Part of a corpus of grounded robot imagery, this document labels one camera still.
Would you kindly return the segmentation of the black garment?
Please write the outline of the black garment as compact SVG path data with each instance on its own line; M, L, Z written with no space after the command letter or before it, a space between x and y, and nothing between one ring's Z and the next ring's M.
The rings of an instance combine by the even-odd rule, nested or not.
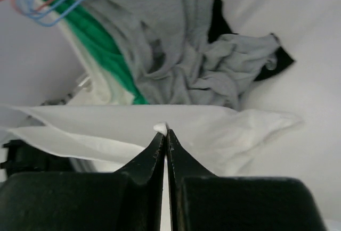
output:
M233 32L223 16L222 0L214 0L208 41L212 43L222 34L233 34ZM275 57L277 58L277 66L273 70L263 66L254 81L262 81L274 77L290 68L296 62L282 47L275 52Z

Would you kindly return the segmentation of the white tank top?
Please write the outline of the white tank top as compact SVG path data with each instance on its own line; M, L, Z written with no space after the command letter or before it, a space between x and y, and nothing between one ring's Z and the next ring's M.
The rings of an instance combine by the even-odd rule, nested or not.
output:
M8 132L44 152L121 167L157 133L173 130L181 145L219 176L235 175L268 137L292 127L292 113L208 105L57 105L18 107L41 126Z

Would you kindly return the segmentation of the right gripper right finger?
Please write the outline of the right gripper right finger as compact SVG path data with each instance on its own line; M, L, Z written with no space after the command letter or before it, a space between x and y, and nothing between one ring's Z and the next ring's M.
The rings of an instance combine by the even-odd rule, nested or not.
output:
M167 135L172 230L325 230L315 200L298 179L220 177Z

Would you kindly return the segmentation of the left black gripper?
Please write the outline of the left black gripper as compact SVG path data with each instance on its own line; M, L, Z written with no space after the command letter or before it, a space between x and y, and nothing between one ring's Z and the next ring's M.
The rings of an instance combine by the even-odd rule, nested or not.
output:
M5 171L6 177L21 172L72 171L68 158L46 153L20 139L8 141L2 148L7 150L6 160L1 162L1 169Z

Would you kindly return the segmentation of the gray tank top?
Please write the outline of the gray tank top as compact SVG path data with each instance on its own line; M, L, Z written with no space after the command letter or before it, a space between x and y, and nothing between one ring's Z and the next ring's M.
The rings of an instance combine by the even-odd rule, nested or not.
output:
M150 104L239 107L262 67L275 67L274 35L208 41L213 0L85 0L113 37Z

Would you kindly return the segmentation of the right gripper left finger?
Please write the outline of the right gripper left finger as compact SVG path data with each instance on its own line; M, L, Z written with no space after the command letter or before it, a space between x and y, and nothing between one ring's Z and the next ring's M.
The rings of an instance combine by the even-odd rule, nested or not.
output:
M164 136L112 173L32 172L1 187L1 230L159 230Z

